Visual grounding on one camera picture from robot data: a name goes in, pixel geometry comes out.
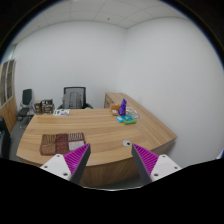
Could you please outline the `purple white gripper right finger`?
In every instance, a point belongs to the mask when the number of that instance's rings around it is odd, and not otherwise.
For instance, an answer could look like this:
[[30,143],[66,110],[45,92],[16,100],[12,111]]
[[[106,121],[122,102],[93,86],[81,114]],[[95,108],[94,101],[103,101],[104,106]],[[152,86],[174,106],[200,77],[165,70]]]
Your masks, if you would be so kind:
[[132,156],[144,185],[181,169],[181,167],[166,154],[157,155],[137,144],[132,145]]

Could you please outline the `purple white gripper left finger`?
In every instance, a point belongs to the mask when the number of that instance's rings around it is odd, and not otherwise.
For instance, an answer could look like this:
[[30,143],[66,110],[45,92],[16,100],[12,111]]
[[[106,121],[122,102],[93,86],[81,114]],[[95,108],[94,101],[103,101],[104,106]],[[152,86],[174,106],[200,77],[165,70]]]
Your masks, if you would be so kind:
[[56,154],[41,169],[79,185],[90,154],[90,145],[86,144],[65,155]]

